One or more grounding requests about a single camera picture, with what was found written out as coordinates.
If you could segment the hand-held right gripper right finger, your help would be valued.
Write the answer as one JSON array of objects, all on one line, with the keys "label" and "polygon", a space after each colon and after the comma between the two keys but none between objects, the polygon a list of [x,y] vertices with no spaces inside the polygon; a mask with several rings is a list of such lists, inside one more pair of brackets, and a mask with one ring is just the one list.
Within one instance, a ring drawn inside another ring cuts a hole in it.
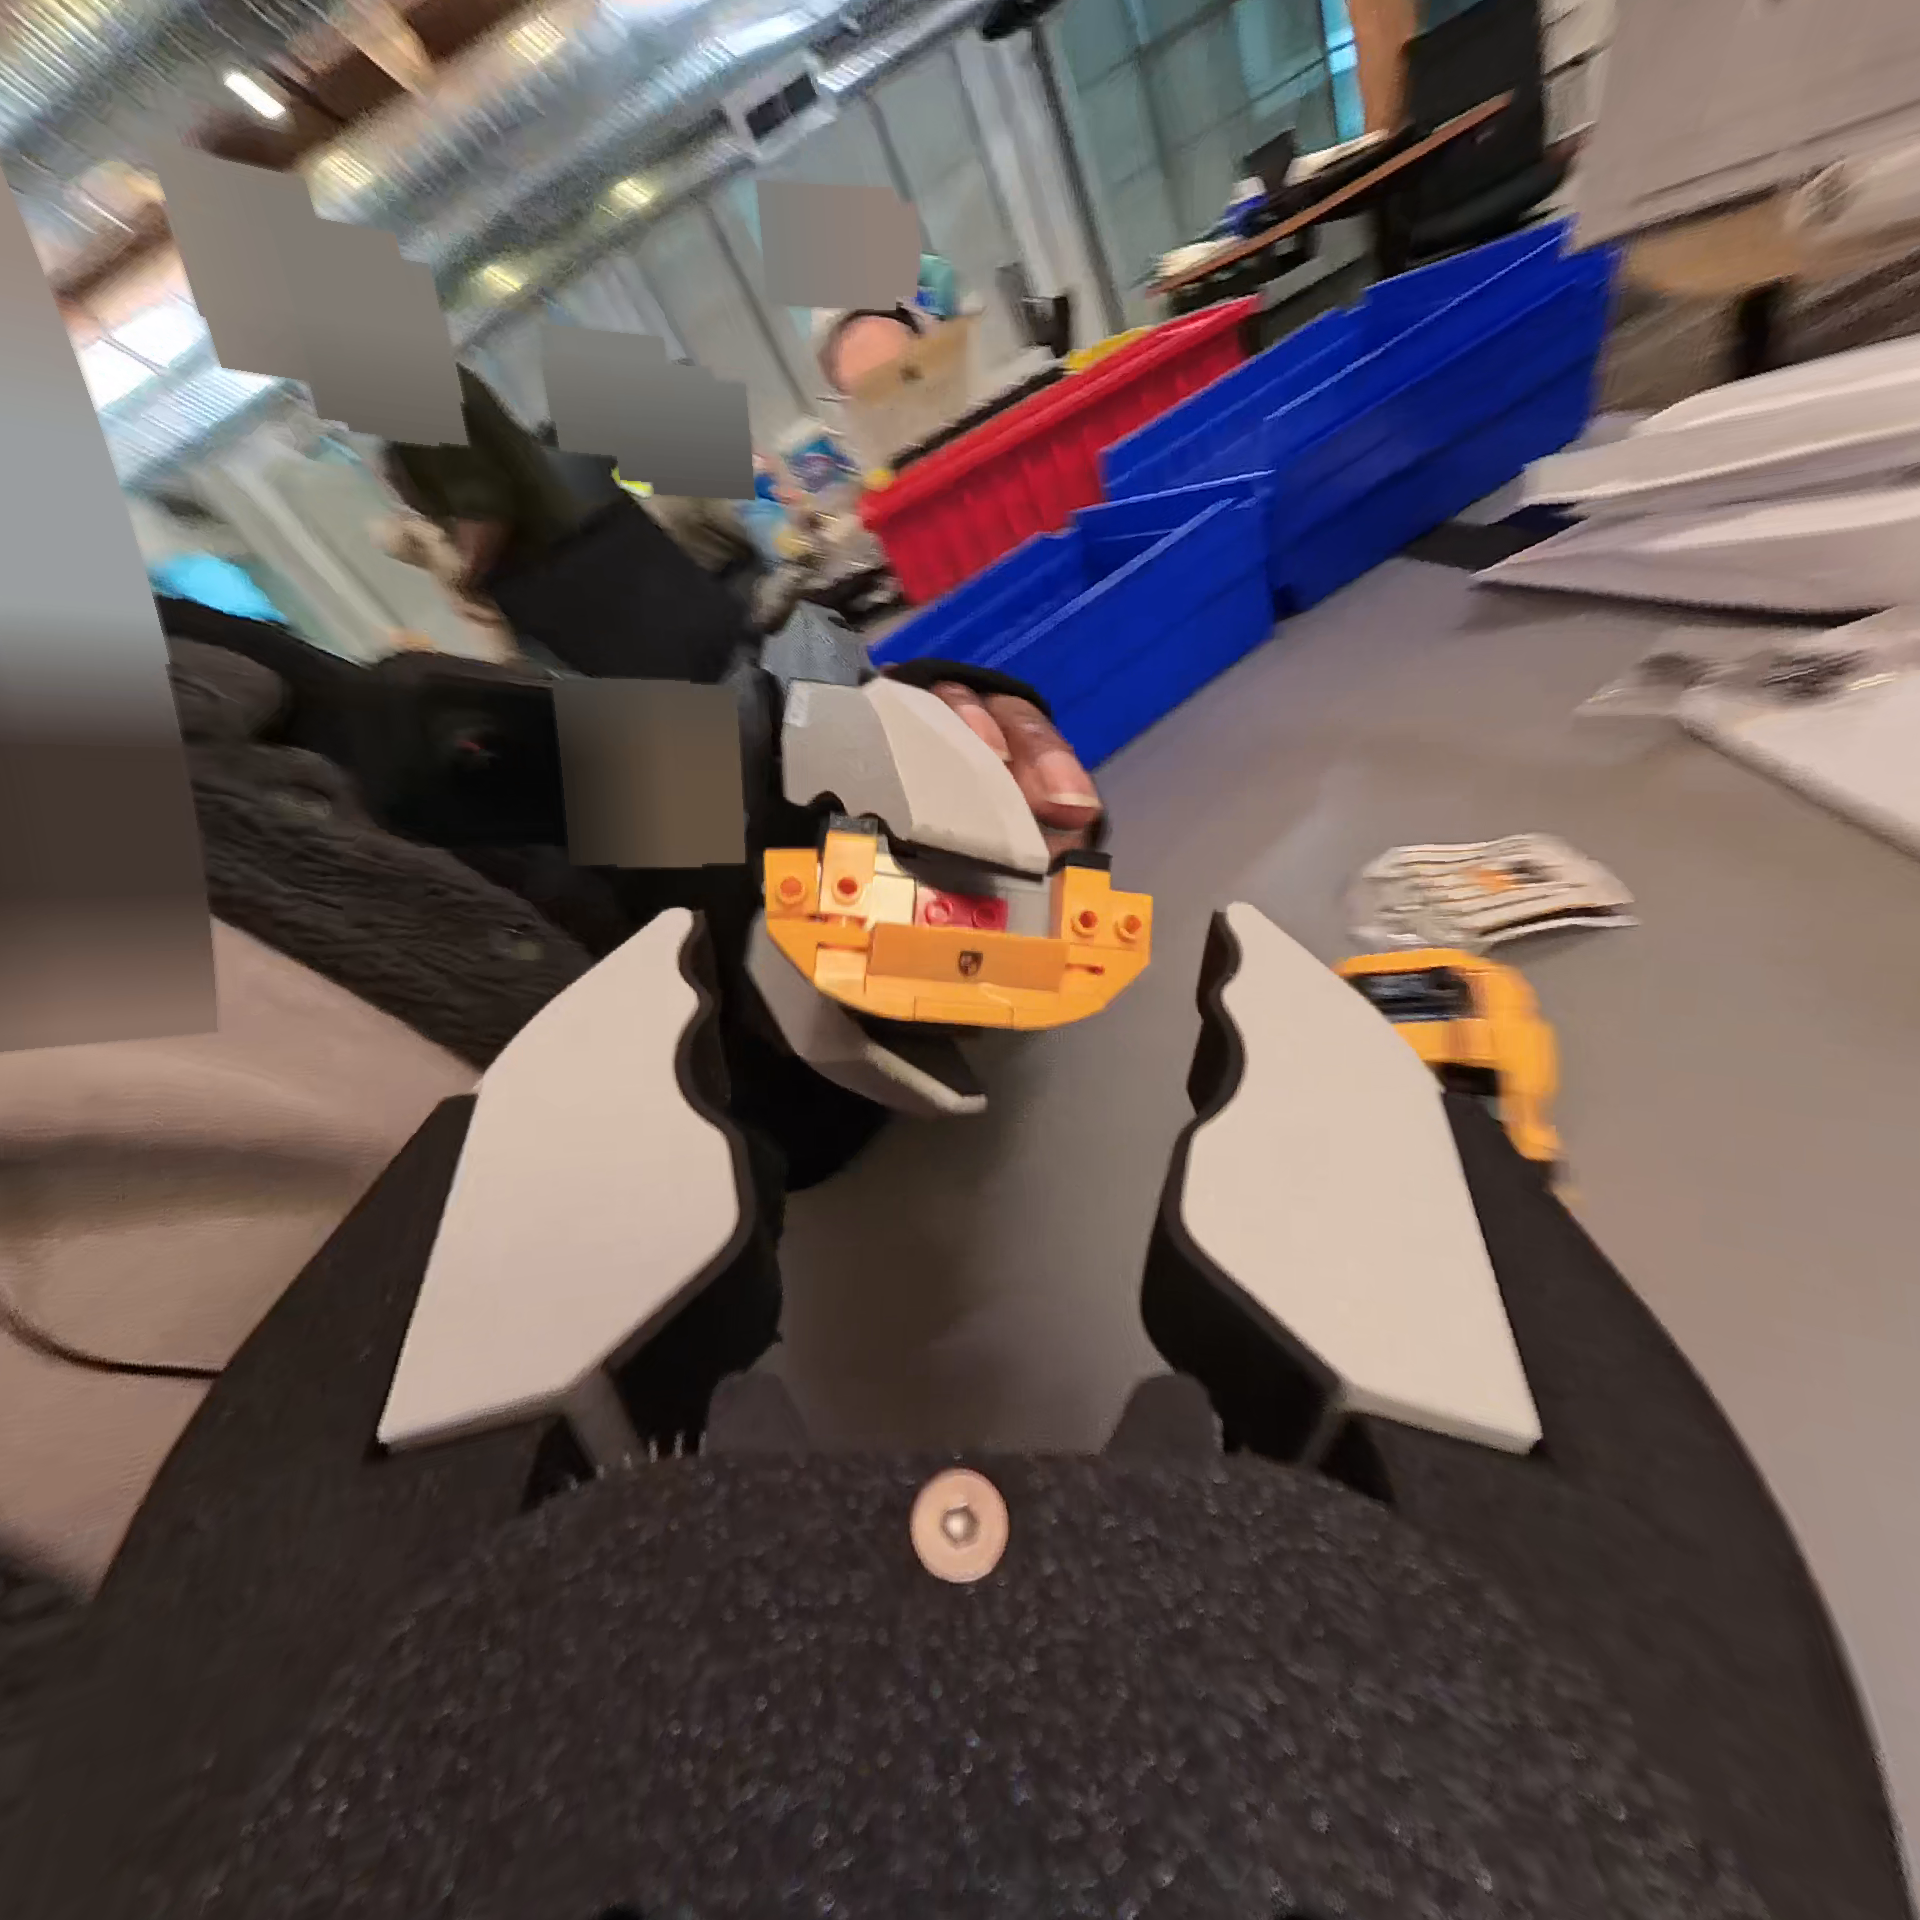
[{"label": "hand-held right gripper right finger", "polygon": [[1535,1452],[1543,1419],[1428,1071],[1249,904],[1215,913],[1195,1003],[1141,1316],[1225,1450],[1327,1454],[1384,1419]]}]

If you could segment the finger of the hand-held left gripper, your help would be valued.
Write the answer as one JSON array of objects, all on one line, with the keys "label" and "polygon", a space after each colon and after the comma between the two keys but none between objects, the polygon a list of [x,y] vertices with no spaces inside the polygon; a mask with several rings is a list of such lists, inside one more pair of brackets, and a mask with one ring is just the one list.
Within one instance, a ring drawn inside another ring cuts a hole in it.
[{"label": "finger of the hand-held left gripper", "polygon": [[770,938],[748,940],[745,970],[784,1044],[832,1087],[912,1120],[987,1108],[987,1090],[954,1034],[850,1014],[810,985]]},{"label": "finger of the hand-held left gripper", "polygon": [[781,782],[794,808],[835,800],[896,843],[1040,879],[1049,846],[1015,776],[923,688],[797,682],[784,698]]}]

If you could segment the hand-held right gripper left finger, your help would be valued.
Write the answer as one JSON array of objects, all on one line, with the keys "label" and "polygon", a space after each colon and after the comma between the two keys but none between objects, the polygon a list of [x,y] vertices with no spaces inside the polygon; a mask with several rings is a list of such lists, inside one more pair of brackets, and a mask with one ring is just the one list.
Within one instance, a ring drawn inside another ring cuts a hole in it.
[{"label": "hand-held right gripper left finger", "polygon": [[584,1452],[695,1443],[779,1308],[708,934],[673,907],[488,1067],[375,1440],[554,1418]]}]

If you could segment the yellow lego car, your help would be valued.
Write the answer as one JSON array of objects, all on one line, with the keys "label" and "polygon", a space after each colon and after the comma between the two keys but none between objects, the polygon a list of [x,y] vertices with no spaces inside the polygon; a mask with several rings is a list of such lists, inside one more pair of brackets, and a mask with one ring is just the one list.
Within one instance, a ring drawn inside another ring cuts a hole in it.
[{"label": "yellow lego car", "polygon": [[1403,948],[1349,955],[1332,966],[1443,1089],[1474,1098],[1508,1143],[1549,1182],[1565,1171],[1554,1128],[1560,1051],[1524,977],[1461,948]]}]

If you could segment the lego sticker sheet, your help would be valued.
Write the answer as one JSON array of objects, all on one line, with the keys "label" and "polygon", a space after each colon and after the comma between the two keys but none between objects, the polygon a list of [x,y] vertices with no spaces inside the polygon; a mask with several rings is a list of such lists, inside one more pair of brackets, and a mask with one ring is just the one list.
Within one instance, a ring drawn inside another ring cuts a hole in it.
[{"label": "lego sticker sheet", "polygon": [[1599,859],[1520,833],[1391,848],[1357,872],[1345,918],[1368,952],[1493,954],[1557,931],[1632,929],[1637,904]]}]

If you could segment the person's left hand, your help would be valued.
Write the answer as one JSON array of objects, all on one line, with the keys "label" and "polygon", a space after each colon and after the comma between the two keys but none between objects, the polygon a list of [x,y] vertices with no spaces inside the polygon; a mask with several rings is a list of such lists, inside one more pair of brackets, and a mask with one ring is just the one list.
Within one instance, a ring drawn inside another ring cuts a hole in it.
[{"label": "person's left hand", "polygon": [[1103,848],[1109,812],[1049,714],[1011,687],[940,679],[930,694],[1000,756],[1053,854]]}]

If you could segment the red plastic bin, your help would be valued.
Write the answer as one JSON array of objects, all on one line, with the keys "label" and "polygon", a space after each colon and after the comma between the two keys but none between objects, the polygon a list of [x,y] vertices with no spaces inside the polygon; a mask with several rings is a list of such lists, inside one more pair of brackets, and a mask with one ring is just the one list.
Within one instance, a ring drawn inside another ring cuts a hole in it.
[{"label": "red plastic bin", "polygon": [[1232,374],[1260,310],[1260,296],[1243,296],[1106,342],[1042,391],[893,468],[864,494],[859,520],[904,599],[940,599],[1105,499],[1105,451]]}]

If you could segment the beige hoodie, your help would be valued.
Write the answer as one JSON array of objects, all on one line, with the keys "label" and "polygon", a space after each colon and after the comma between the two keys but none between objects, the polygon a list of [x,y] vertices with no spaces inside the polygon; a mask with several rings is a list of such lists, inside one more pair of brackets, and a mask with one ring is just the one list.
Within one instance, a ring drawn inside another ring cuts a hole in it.
[{"label": "beige hoodie", "polygon": [[91,1594],[211,1386],[477,1073],[212,927],[215,1032],[2,1065],[2,1537]]}]

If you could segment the white booklet stand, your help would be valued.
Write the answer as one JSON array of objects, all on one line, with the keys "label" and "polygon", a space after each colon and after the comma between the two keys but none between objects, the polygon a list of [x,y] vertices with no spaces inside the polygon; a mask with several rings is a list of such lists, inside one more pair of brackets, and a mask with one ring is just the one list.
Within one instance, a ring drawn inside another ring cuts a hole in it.
[{"label": "white booklet stand", "polygon": [[1807,699],[1706,688],[1679,707],[1703,745],[1919,858],[1919,674]]}]

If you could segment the clear bag of black parts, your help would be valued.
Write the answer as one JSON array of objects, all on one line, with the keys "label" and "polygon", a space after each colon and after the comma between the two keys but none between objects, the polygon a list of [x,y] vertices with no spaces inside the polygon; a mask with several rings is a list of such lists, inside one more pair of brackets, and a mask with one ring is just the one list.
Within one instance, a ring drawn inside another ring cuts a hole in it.
[{"label": "clear bag of black parts", "polygon": [[1818,707],[1903,682],[1915,665],[1915,609],[1826,628],[1672,628],[1576,716],[1680,723],[1722,707],[1737,714]]}]

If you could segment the background wooden table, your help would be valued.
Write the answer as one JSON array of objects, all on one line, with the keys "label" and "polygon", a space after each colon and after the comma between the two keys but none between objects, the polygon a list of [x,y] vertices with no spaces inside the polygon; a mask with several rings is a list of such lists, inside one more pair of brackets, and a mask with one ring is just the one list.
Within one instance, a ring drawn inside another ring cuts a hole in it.
[{"label": "background wooden table", "polygon": [[1297,236],[1307,234],[1311,230],[1327,225],[1336,217],[1347,217],[1353,208],[1364,203],[1371,194],[1386,188],[1386,183],[1399,182],[1409,177],[1419,166],[1428,162],[1428,158],[1450,152],[1466,138],[1482,136],[1488,127],[1498,121],[1503,112],[1507,112],[1519,96],[1508,90],[1467,112],[1452,116],[1441,128],[1423,138],[1411,138],[1411,134],[1392,136],[1379,154],[1362,156],[1360,160],[1336,169],[1329,179],[1332,183],[1324,183],[1319,177],[1307,182],[1299,192],[1290,190],[1282,200],[1288,201],[1288,217],[1256,231],[1236,242],[1219,242],[1202,248],[1200,258],[1191,265],[1183,267],[1170,278],[1154,279],[1146,290],[1149,298],[1183,298],[1191,289],[1210,282],[1224,273],[1235,273],[1249,260],[1256,260],[1282,246],[1291,242]]}]

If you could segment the building instruction booklet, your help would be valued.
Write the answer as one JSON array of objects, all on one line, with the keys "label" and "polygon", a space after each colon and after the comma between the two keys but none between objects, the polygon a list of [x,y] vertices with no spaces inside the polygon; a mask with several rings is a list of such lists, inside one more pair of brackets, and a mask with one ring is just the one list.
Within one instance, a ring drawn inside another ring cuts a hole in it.
[{"label": "building instruction booklet", "polygon": [[1874,343],[1680,400],[1520,481],[1565,526],[1495,588],[1781,618],[1915,609],[1919,342]]}]

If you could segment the silver ceiling duct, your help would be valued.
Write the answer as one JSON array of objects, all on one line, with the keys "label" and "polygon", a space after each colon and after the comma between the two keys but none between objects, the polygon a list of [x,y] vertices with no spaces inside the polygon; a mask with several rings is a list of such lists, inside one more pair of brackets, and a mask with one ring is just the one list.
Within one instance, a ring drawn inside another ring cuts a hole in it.
[{"label": "silver ceiling duct", "polygon": [[[66,302],[130,273],[170,238],[156,192],[129,216],[87,182],[111,162],[153,182],[156,160],[211,112],[224,73],[344,36],[349,4],[4,4],[4,169],[29,238]],[[533,192],[562,182],[581,124],[652,138],[708,107],[753,68],[837,33],[848,4],[519,4],[439,65],[426,94],[391,104],[309,156],[320,216],[424,230],[435,260],[490,226],[466,188],[473,154],[540,160]]]}]

